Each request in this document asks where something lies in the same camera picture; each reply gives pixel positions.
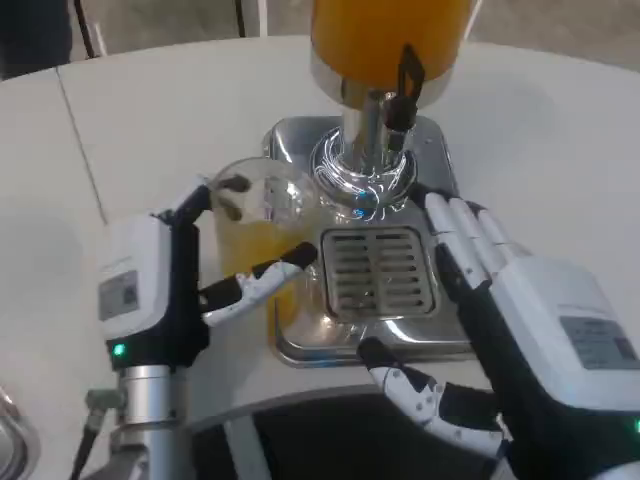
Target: robot finger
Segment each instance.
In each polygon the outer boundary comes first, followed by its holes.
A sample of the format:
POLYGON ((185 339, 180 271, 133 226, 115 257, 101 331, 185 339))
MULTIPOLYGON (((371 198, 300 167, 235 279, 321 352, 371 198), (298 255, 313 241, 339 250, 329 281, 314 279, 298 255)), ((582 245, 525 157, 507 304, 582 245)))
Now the robot finger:
POLYGON ((511 240, 498 219, 489 210, 480 210, 478 212, 478 222, 486 232, 489 240, 502 253, 507 263, 515 258, 531 255, 531 252, 526 248, 511 240))
POLYGON ((460 198, 452 198, 449 200, 449 206, 462 229, 462 233, 471 240, 480 263, 487 273, 494 277, 507 264, 504 256, 488 238, 467 202, 460 198))
POLYGON ((425 198, 425 210, 438 243, 446 247, 456 270, 465 278, 469 287, 474 289, 487 280, 489 276, 482 267, 471 240, 463 233, 445 199, 437 193, 428 194, 425 198))

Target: drip tray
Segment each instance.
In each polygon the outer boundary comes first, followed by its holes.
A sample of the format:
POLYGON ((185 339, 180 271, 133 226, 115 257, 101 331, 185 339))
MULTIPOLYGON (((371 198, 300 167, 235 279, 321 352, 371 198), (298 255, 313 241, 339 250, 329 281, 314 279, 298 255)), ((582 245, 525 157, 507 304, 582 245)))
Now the drip tray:
MULTIPOLYGON (((264 154, 309 172, 314 147, 340 122, 286 118, 265 136, 264 154)), ((457 192, 438 124, 417 117, 411 154, 418 181, 457 192)), ((274 309, 269 337, 276 355, 296 367, 356 363, 360 341, 376 336, 404 361, 468 358, 469 342, 441 288, 422 210, 405 202, 363 215, 335 206, 324 199, 315 224, 321 258, 295 283, 298 313, 277 319, 274 309)))
POLYGON ((321 243, 332 315, 358 322, 433 311, 424 248, 412 228, 327 230, 321 243))

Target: metal grate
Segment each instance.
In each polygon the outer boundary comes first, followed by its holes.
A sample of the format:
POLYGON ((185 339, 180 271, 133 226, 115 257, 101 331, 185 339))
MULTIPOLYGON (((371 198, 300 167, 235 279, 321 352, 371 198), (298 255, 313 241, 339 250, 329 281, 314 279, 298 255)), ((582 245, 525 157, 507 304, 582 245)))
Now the metal grate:
POLYGON ((425 255, 415 230, 327 230, 322 252, 329 307, 341 320, 420 315, 433 309, 425 255))

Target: green indicator light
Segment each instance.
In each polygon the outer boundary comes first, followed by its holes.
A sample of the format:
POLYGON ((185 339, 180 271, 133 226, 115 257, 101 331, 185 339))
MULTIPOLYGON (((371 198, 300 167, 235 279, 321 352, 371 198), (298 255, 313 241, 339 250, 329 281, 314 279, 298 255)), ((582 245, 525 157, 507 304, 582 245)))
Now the green indicator light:
POLYGON ((126 348, 124 346, 124 343, 119 343, 113 347, 113 354, 116 357, 121 357, 122 355, 124 355, 125 350, 126 348))

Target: stainless steel base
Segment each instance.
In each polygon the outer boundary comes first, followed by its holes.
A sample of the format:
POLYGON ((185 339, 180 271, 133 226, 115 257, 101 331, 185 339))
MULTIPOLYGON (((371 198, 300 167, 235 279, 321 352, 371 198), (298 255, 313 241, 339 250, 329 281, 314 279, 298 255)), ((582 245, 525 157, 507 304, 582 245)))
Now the stainless steel base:
MULTIPOLYGON (((320 139, 340 125, 340 117, 295 117, 280 121, 265 136, 265 156, 289 162, 308 172, 311 155, 320 139)), ((418 181, 457 193, 447 147, 440 127, 418 117, 412 153, 418 168, 418 181)), ((325 232, 336 229, 366 229, 367 232, 409 227, 417 233, 425 256, 429 278, 429 309, 389 314, 377 311, 355 321, 331 307, 323 252, 320 259, 296 284, 300 311, 288 325, 276 324, 275 349, 288 363, 300 366, 330 366, 358 361, 356 348, 364 337, 375 335, 405 361, 464 358, 470 351, 453 304, 440 287, 434 266, 433 237, 423 212, 407 201, 376 211, 353 209, 323 198, 322 216, 317 222, 316 244, 323 244, 325 232)))

